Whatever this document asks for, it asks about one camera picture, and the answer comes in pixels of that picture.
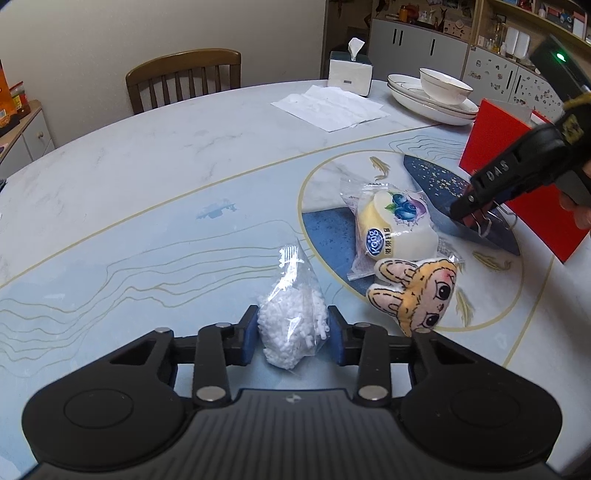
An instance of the white plate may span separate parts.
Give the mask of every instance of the white plate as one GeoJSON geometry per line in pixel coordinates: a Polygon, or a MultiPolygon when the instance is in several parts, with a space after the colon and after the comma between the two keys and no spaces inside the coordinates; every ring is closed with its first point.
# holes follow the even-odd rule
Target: white plate
{"type": "Polygon", "coordinates": [[[463,118],[465,120],[474,120],[474,119],[476,119],[476,115],[474,115],[472,113],[460,113],[460,112],[456,112],[456,111],[450,110],[449,108],[444,108],[444,107],[439,106],[439,105],[436,105],[434,103],[427,102],[423,98],[417,99],[416,97],[414,97],[414,96],[410,95],[409,93],[407,93],[406,90],[396,89],[396,88],[392,87],[390,84],[388,84],[388,88],[390,88],[390,90],[392,90],[393,92],[398,92],[401,95],[404,95],[405,97],[412,98],[413,100],[416,100],[418,103],[422,103],[425,106],[429,106],[431,108],[434,108],[435,110],[438,110],[441,113],[445,113],[446,115],[456,116],[458,118],[463,118]]]}
{"type": "Polygon", "coordinates": [[[394,90],[393,88],[390,88],[390,92],[392,93],[392,96],[396,99],[396,101],[400,103],[400,105],[405,106],[412,112],[430,118],[431,120],[435,120],[436,122],[441,122],[442,124],[447,125],[460,126],[470,125],[474,121],[473,119],[459,118],[457,116],[449,115],[445,112],[436,110],[431,106],[420,103],[417,99],[403,95],[402,93],[400,93],[397,90],[394,90]]]}
{"type": "Polygon", "coordinates": [[[426,103],[437,110],[444,109],[445,113],[455,112],[464,115],[476,116],[478,113],[478,106],[469,99],[466,99],[460,105],[446,105],[429,97],[421,87],[421,80],[407,75],[388,75],[388,84],[403,93],[406,96],[412,97],[421,103],[426,103]]]}

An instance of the white beads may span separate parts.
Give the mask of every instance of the white beads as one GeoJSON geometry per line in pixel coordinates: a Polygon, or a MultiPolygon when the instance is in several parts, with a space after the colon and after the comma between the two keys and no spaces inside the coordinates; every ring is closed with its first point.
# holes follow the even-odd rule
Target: white beads
{"type": "Polygon", "coordinates": [[[293,369],[305,356],[314,355],[326,340],[328,313],[322,292],[316,288],[288,286],[260,302],[258,327],[267,361],[293,369]]]}

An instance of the white bowl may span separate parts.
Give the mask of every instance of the white bowl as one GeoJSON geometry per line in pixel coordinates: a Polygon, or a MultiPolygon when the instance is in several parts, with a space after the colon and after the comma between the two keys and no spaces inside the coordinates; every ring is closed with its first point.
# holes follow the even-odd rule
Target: white bowl
{"type": "Polygon", "coordinates": [[[459,105],[472,93],[472,87],[445,73],[420,69],[421,87],[429,97],[446,105],[459,105]]]}
{"type": "Polygon", "coordinates": [[[469,99],[464,100],[459,105],[447,105],[429,97],[421,87],[421,80],[406,75],[392,74],[388,75],[388,87],[397,90],[403,95],[412,97],[421,103],[432,106],[437,110],[447,113],[460,113],[474,118],[478,113],[478,106],[469,99]]]}

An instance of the snack package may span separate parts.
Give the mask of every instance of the snack package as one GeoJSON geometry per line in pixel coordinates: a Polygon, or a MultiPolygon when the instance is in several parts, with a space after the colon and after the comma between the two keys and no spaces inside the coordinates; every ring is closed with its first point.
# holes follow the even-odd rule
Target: snack package
{"type": "Polygon", "coordinates": [[[421,262],[383,259],[375,264],[377,280],[368,288],[371,305],[392,316],[404,335],[433,330],[447,310],[456,286],[457,268],[447,258],[421,262]]]}
{"type": "Polygon", "coordinates": [[[385,258],[419,261],[438,256],[440,239],[421,192],[345,180],[341,195],[355,214],[356,255],[349,280],[373,275],[375,262],[385,258]]]}
{"type": "Polygon", "coordinates": [[[299,242],[279,251],[281,278],[259,300],[258,328],[271,365],[293,369],[328,337],[328,311],[318,279],[299,242]]]}

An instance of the white cabinet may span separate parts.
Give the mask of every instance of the white cabinet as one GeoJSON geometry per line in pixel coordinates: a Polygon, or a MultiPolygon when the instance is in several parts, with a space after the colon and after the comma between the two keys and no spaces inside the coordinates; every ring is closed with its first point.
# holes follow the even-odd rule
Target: white cabinet
{"type": "Polygon", "coordinates": [[[47,155],[49,152],[53,152],[55,150],[55,145],[53,144],[53,140],[49,140],[47,144],[47,148],[45,149],[45,153],[43,155],[47,155]]]}
{"type": "Polygon", "coordinates": [[[29,165],[29,163],[31,163],[29,151],[24,139],[19,137],[0,163],[0,179],[7,179],[13,173],[29,165]]]}
{"type": "Polygon", "coordinates": [[[431,41],[428,45],[429,57],[426,58],[423,67],[447,73],[457,79],[460,78],[468,44],[435,32],[426,33],[430,36],[431,41]]]}
{"type": "Polygon", "coordinates": [[[9,177],[55,150],[41,104],[37,100],[31,100],[29,104],[31,113],[22,118],[18,126],[0,137],[0,145],[8,144],[7,149],[0,153],[0,179],[9,177]]]}
{"type": "Polygon", "coordinates": [[[519,67],[479,47],[470,48],[462,81],[474,90],[469,98],[480,105],[483,98],[508,102],[519,67]]]}
{"type": "Polygon", "coordinates": [[[467,44],[420,27],[386,20],[373,20],[369,38],[369,59],[374,79],[388,79],[391,73],[419,77],[428,68],[459,78],[467,44]]]}
{"type": "Polygon", "coordinates": [[[368,57],[374,66],[373,77],[376,80],[388,80],[388,75],[393,73],[392,66],[395,63],[395,48],[398,29],[392,22],[373,20],[369,37],[368,57]]]}
{"type": "Polygon", "coordinates": [[[25,131],[22,133],[22,136],[24,137],[27,148],[31,153],[31,158],[33,160],[41,158],[51,141],[49,130],[45,123],[45,117],[43,117],[43,112],[36,114],[35,118],[31,120],[25,131]]]}
{"type": "Polygon", "coordinates": [[[470,49],[462,80],[474,89],[474,103],[488,98],[527,105],[552,121],[563,113],[562,101],[542,77],[483,48],[470,49]]]}
{"type": "Polygon", "coordinates": [[[550,84],[522,67],[517,67],[509,101],[535,108],[552,121],[563,114],[562,101],[550,84]]]}

